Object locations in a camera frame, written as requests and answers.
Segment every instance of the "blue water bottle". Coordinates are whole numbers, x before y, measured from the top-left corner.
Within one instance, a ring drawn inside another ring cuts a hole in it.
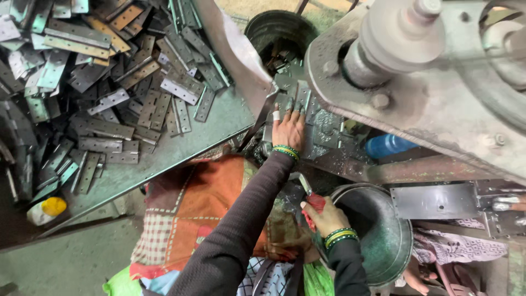
[[[418,145],[398,136],[386,134],[368,140],[365,143],[365,152],[373,159],[380,159],[415,147],[418,147]]]

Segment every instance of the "black sleeve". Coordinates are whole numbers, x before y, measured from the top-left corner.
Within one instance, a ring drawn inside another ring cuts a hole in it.
[[[329,253],[329,267],[336,271],[336,296],[370,296],[367,275],[362,266],[360,243],[356,240],[337,242]]]
[[[273,152],[199,245],[167,295],[235,295],[294,160]]]

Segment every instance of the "yellow bottle cap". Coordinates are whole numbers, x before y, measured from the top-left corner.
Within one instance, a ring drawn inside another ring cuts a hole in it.
[[[61,198],[48,198],[42,202],[42,211],[50,216],[58,216],[66,209],[66,202]]]

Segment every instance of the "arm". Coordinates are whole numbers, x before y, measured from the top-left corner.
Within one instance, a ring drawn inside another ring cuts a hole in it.
[[[168,295],[235,295],[294,160],[273,152],[179,275]]]
[[[310,216],[321,237],[326,238],[330,233],[342,228],[350,228],[349,220],[342,210],[336,208],[329,196],[325,197],[323,211],[318,213],[309,203],[302,202],[301,207]],[[370,296],[367,286],[367,275],[362,267],[360,243],[354,239],[338,241],[328,256],[328,265],[336,271],[334,292],[336,296]]]
[[[334,292],[336,296],[369,296],[367,275],[363,269],[360,244],[355,240],[342,240],[329,253],[328,265],[336,271]]]

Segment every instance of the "pile of metal hinges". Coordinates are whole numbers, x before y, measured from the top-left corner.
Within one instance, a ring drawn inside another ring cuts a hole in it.
[[[187,104],[205,122],[230,78],[201,28],[186,0],[1,2],[0,151],[15,200],[66,182],[87,194],[106,163],[137,164],[190,132]]]

